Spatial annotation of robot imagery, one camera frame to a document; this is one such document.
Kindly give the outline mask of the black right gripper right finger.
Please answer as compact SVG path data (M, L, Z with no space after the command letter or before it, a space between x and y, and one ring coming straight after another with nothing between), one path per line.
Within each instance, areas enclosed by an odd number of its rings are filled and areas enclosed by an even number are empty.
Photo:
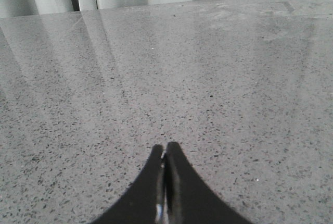
M205 184L177 142L166 148L169 223L250 223Z

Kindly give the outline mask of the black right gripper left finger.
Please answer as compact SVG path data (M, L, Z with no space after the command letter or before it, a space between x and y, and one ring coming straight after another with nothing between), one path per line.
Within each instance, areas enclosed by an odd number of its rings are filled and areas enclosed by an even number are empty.
M154 145L138 177L128 190L93 223L163 223L163 146Z

